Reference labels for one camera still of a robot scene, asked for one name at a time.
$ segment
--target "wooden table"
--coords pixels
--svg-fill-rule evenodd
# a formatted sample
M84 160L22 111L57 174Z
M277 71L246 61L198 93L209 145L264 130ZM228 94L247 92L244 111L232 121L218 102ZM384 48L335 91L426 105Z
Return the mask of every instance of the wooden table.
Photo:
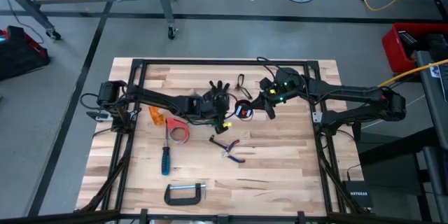
M127 81L131 62L132 58L115 58L109 79ZM336 61L320 60L319 64L324 81L340 84ZM294 68L303 72L301 66ZM233 90L238 74L245 74L244 87L254 97L260 91L258 81L263 77L272 78L262 66L158 64L148 67L144 87L167 95L194 92L201 95L209 89L210 80L222 80L230 83L232 94L244 99L242 93ZM327 101L327 106L328 110L347 109L344 101ZM141 209L148 209L152 214L296 216L297 211L304 211L306 216L326 216L311 116L305 100L295 98L278 105L274 120L269 120L264 111L256 111L251 122L242 122L236 117L229 119L232 127L215 139L224 144L240 139L232 154L245 158L243 164L222 158L222 149L208 142L212 134L216 135L212 127L191 126L187 143L169 142L169 176L160 173L165 126L154 126L148 107L141 105L141 108L122 213L139 214ZM110 124L106 122L99 123L97 131L108 127ZM348 127L341 130L351 133ZM93 139L77 208L85 206L105 182L115 137L115 133L107 132ZM358 152L353 139L346 134L338 133L333 139L343 180L347 169L359 163ZM360 167L351 169L350 175L353 180L363 180ZM198 205L165 204L167 184L194 183L206 184L206 199L202 198ZM116 199L116 184L111 207ZM335 189L331 182L329 186L333 209L337 210ZM192 197L193 193L193 190L175 190L172 195Z

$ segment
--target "pliers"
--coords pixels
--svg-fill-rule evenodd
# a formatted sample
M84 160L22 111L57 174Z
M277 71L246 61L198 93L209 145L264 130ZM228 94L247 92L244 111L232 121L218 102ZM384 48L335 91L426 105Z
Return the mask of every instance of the pliers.
M224 146L220 143L218 143L217 141L214 140L215 135L211 135L209 138L209 141L216 144L217 146L223 148L225 150L225 152L223 153L223 158L230 158L231 160L238 162L238 163L244 163L245 159L238 159L232 155L229 155L229 152L232 150L232 148L235 146L235 144L239 143L239 140L235 140L233 141L229 146Z

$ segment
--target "red bin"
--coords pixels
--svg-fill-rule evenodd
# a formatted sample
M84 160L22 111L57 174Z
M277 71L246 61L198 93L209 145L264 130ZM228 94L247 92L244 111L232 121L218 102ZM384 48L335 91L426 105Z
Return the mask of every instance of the red bin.
M415 68L415 62L406 56L398 31L406 31L415 39L430 33L448 34L448 24L404 24L396 23L383 37L383 46L392 71L402 73Z

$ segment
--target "screwdriver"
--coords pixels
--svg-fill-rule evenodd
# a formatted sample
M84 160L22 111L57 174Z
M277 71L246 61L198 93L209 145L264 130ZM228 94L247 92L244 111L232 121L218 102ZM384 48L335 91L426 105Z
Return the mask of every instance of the screwdriver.
M165 146L162 148L162 175L169 174L169 147L168 147L168 126L165 127Z

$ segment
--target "gray floor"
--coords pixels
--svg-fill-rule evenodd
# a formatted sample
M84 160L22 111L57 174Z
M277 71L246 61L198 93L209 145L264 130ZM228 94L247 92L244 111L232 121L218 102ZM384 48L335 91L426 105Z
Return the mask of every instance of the gray floor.
M372 6L382 6L390 0L369 1ZM448 8L448 0L443 1ZM88 3L48 5L42 9L97 12L103 7L103 3ZM0 0L0 9L7 8L5 0ZM370 12L359 0L313 0L302 4L288 0L178 0L173 8L175 13L440 19L433 0L400 0L384 12ZM112 11L158 13L161 8L154 1L133 1L116 3ZM40 71L0 83L0 94L5 97L0 103L0 218L26 213L99 21L51 17L50 21L64 38L52 42L33 19L20 17L20 20L43 34L52 63ZM83 92L98 91L99 84L109 76L114 57L333 59L337 60L345 85L377 85L392 74L381 43L391 28L388 24L230 20L176 23L181 32L170 41L164 20L108 19ZM7 25L18 24L13 17L1 17L0 27ZM420 84L406 83L397 91L409 102L423 94ZM419 99L409 106L404 121L382 122L365 128L364 132L393 137L411 134L431 125L427 110L426 100ZM94 130L95 122L78 106L41 214L74 209ZM388 167L365 169L364 173L366 177L378 177L384 169ZM384 182L396 180L397 176L389 172ZM411 174L399 175L401 184L408 176ZM415 196L390 188L372 190L378 214L419 218Z

